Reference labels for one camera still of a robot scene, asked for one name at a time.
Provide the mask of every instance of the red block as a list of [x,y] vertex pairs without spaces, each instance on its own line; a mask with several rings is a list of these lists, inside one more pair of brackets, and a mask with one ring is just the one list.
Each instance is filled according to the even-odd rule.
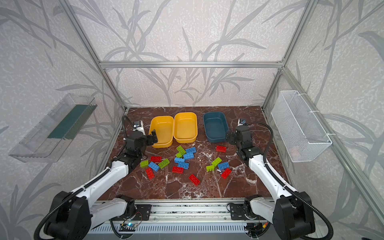
[[152,178],[155,177],[155,175],[153,174],[152,172],[152,168],[147,168],[147,170],[145,170],[147,172],[147,176],[148,176],[148,179],[151,180]]
[[223,147],[223,146],[217,146],[217,147],[216,147],[216,151],[218,151],[218,152],[226,152],[226,151],[227,151],[227,148],[226,148],[226,147]]
[[161,157],[160,156],[152,156],[151,162],[159,163],[159,162],[161,162]]
[[183,173],[183,171],[184,171],[184,168],[182,168],[182,167],[173,167],[172,168],[172,172],[174,172],[174,173]]
[[198,180],[197,177],[195,177],[195,175],[193,174],[189,176],[189,180],[191,180],[191,182],[193,182],[193,184],[195,184],[196,186],[200,183],[200,180]]
[[228,175],[232,172],[231,169],[227,168],[222,174],[221,177],[227,179]]

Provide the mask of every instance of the dark blue plastic container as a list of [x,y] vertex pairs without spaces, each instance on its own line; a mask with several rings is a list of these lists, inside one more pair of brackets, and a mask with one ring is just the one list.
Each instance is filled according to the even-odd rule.
[[203,115],[205,134],[209,142],[225,142],[228,123],[222,112],[210,112]]

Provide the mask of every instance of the marble table surface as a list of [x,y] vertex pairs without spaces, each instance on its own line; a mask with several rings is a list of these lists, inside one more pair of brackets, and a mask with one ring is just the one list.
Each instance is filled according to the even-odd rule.
[[[173,144],[169,148],[147,147],[146,155],[161,156],[164,160],[168,158],[170,164],[155,173],[155,178],[149,180],[145,169],[138,166],[132,173],[119,180],[109,190],[107,190],[99,200],[111,200],[115,196],[123,194],[134,199],[190,199],[190,198],[222,198],[222,197],[247,197],[259,194],[262,197],[270,197],[270,193],[257,177],[236,155],[236,146],[227,142],[210,143],[207,140],[204,130],[203,114],[212,111],[221,111],[225,114],[229,129],[233,131],[237,126],[239,118],[247,119],[247,122],[265,122],[262,110],[259,106],[248,107],[168,107],[168,108],[130,108],[128,117],[131,121],[142,120],[145,132],[148,134],[152,118],[156,116],[169,115],[174,117],[180,112],[194,112],[197,115],[198,136],[195,142],[180,144],[173,139]],[[264,151],[270,138],[268,129],[256,124],[250,125],[253,144]],[[114,145],[110,159],[112,159],[119,149],[124,145],[123,134],[120,134]],[[196,147],[195,158],[188,160],[189,169],[184,170],[183,174],[173,173],[172,167],[177,164],[174,162],[176,147],[181,145],[184,149]],[[216,146],[227,147],[227,152],[217,152]],[[217,157],[222,162],[228,162],[231,174],[227,179],[221,178],[221,173],[215,168],[213,172],[206,172],[206,166]],[[272,144],[267,158],[271,165],[286,180],[283,166],[277,154],[276,147]],[[188,177],[194,174],[200,184],[195,186]]]

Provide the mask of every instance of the wall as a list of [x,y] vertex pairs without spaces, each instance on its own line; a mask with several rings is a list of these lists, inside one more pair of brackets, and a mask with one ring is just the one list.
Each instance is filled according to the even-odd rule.
[[[103,61],[279,61],[307,0],[71,0]],[[112,69],[127,106],[261,105],[276,69]]]
[[[383,196],[384,1],[318,4],[288,68]],[[278,91],[291,90],[283,78]],[[292,163],[275,132],[281,158],[297,189],[305,190],[333,223],[335,239],[384,239],[384,229],[331,149]]]
[[[122,114],[66,17],[54,14],[57,6],[0,2],[1,239],[31,239],[52,198],[93,176]],[[67,93],[94,96],[98,106],[59,161],[8,156]]]

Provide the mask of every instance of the yellow bin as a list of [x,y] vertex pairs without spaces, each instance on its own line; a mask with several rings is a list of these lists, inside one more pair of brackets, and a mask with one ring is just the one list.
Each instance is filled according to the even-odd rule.
[[158,142],[153,145],[154,148],[169,147],[173,142],[173,130],[175,121],[172,116],[158,116],[152,118],[149,132],[156,130]]
[[196,114],[191,112],[176,114],[173,136],[178,143],[194,142],[197,138]]

